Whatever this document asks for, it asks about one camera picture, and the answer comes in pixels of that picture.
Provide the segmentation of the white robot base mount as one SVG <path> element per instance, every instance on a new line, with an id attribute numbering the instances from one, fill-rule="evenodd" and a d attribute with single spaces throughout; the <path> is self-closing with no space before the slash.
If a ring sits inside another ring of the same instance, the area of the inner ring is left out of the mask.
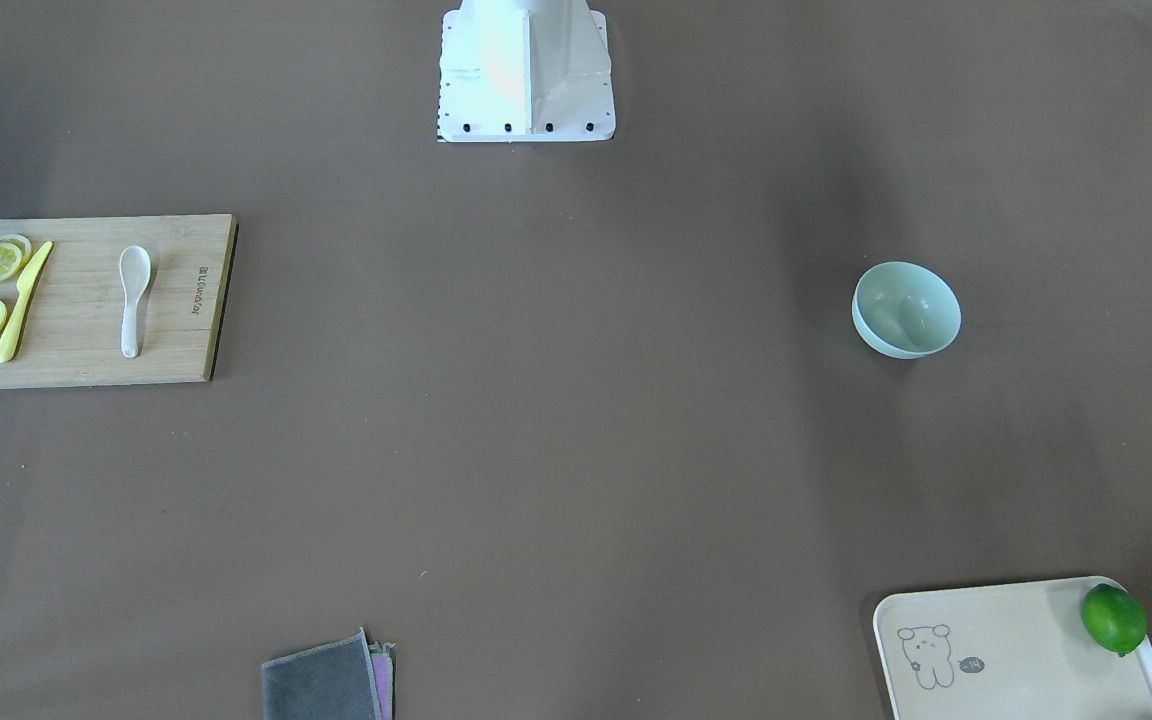
<path id="1" fill-rule="evenodd" d="M 442 17 L 435 137 L 609 141 L 617 127 L 605 15 L 585 1 L 462 1 Z"/>

